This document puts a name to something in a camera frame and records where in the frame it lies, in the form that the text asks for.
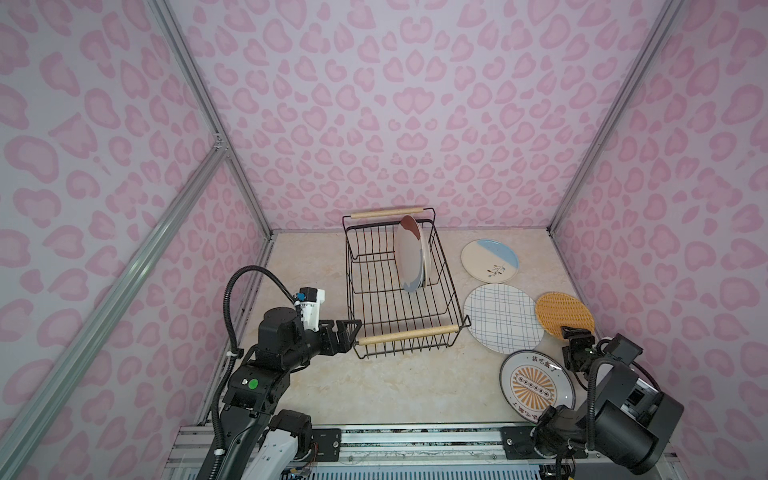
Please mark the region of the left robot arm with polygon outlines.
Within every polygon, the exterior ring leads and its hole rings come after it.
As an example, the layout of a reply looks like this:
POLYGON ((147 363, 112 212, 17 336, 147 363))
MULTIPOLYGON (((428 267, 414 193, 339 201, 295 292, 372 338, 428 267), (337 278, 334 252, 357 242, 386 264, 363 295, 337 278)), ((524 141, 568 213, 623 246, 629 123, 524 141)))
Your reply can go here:
POLYGON ((210 407, 214 439, 197 474, 199 479, 239 479, 264 431, 272 423, 293 372, 318 355, 349 352, 362 328, 360 320, 322 320, 308 330, 299 308, 268 310, 259 339, 230 367, 210 407))

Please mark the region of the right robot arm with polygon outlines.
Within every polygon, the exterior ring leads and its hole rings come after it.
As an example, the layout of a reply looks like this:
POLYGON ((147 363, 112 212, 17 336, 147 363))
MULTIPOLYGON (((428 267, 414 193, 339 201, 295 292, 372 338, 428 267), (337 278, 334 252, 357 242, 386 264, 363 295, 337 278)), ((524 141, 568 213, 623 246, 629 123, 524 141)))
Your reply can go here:
POLYGON ((597 341, 585 328, 563 326, 565 367, 586 379, 577 408, 548 407, 531 432, 533 448, 561 465, 577 453, 599 453, 635 475, 662 457, 684 406, 663 392, 636 359, 643 349, 621 334, 597 341))

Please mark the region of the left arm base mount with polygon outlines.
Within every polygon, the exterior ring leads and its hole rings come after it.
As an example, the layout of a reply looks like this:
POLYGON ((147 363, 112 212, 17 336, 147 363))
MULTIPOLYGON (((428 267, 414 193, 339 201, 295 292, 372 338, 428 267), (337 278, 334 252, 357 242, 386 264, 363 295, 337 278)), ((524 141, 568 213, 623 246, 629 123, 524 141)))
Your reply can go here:
POLYGON ((340 456, 342 432, 338 428, 313 428, 298 433, 270 430, 255 461, 285 467, 289 463, 335 462, 340 456))

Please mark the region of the star patterned plate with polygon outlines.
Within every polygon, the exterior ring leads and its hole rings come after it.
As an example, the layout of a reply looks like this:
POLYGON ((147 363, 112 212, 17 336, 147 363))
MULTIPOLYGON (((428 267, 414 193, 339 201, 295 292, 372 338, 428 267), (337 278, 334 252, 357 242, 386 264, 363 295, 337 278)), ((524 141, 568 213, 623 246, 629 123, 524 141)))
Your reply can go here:
POLYGON ((426 288, 430 284, 432 260, 431 260, 429 236, 425 230, 422 230, 422 233, 421 233, 421 247, 422 247, 422 257, 423 257, 423 266, 424 266, 422 285, 424 288, 426 288))

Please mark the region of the large pink blue plate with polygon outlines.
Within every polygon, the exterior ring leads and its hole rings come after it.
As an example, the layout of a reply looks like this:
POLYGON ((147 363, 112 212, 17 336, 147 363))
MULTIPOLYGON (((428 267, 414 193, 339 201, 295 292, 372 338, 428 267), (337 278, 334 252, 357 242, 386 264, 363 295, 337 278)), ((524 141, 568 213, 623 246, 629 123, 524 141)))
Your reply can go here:
POLYGON ((403 291, 412 293, 423 285, 422 229, 411 216, 404 216, 395 228, 395 262, 399 284, 403 291))

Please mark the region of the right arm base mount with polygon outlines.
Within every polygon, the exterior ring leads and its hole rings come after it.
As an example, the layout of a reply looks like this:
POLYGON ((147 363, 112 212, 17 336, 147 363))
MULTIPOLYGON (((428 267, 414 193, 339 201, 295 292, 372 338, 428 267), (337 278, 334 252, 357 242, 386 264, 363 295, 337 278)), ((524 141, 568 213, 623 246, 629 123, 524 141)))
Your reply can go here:
POLYGON ((507 460, 554 460, 560 453, 575 459, 588 457, 583 440, 572 440, 550 428, 511 426, 500 432, 507 460))

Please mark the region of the orange sunburst plate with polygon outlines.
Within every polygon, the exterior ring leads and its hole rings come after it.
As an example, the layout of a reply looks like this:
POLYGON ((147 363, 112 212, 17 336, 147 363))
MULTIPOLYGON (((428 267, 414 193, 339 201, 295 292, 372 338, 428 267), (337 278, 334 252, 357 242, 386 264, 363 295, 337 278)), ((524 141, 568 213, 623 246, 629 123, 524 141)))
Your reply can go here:
POLYGON ((553 358, 535 350, 521 350, 504 360, 500 386, 512 409, 534 424, 549 407, 575 406, 573 381, 566 371, 553 358))

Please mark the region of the black wire dish rack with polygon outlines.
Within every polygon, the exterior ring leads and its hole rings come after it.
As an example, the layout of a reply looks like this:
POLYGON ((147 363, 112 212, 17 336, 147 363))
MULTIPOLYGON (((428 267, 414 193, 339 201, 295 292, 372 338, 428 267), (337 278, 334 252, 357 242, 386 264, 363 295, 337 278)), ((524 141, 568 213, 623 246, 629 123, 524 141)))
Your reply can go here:
POLYGON ((362 322, 358 358, 449 348, 471 325, 436 218, 432 207, 342 217, 348 316, 362 322))

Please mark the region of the orange woven plate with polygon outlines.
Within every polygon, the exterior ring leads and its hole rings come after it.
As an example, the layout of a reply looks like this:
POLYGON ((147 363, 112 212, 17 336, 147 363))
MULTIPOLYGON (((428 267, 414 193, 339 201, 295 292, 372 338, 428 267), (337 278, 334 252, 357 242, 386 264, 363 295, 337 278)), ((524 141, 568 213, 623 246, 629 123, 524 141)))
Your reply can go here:
POLYGON ((535 302, 535 315, 541 326, 553 337, 564 340, 563 327, 596 332, 591 311, 578 298, 562 292, 547 292, 535 302))

